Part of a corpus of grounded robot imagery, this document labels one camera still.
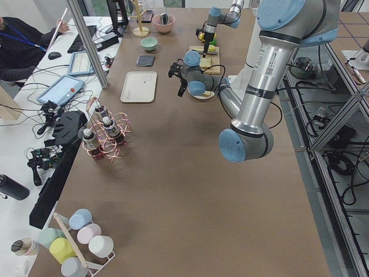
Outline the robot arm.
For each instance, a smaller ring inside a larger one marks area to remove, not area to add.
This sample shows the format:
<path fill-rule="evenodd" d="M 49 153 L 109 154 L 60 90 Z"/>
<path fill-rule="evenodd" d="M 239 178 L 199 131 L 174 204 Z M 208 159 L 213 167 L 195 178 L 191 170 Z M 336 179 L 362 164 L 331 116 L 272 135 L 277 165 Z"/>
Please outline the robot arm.
<path fill-rule="evenodd" d="M 244 1 L 233 1 L 229 9 L 229 12 L 222 12 L 220 8 L 211 7 L 208 13 L 208 19 L 203 24 L 202 28 L 197 28 L 195 35 L 203 34 L 204 50 L 202 57 L 205 58 L 210 42 L 214 40 L 216 34 L 216 28 L 219 24 L 229 26 L 231 28 L 237 28 L 240 24 L 240 16 L 244 6 Z"/>
<path fill-rule="evenodd" d="M 299 47 L 333 41 L 338 34 L 339 1 L 262 1 L 257 11 L 261 46 L 239 98 L 225 77 L 205 74 L 201 54 L 188 51 L 168 72 L 181 81 L 178 94 L 193 96 L 212 91 L 232 121 L 219 135 L 220 151 L 231 162 L 266 156 L 273 135 L 264 119 L 286 67 Z"/>

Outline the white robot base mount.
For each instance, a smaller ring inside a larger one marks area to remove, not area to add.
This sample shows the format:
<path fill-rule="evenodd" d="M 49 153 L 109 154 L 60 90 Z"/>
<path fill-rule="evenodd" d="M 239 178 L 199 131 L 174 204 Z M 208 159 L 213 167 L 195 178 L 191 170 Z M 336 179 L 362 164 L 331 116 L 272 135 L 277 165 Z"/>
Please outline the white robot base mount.
<path fill-rule="evenodd" d="M 229 75 L 228 80 L 234 91 L 244 92 L 249 84 L 253 67 L 245 64 L 244 68 L 237 75 Z"/>

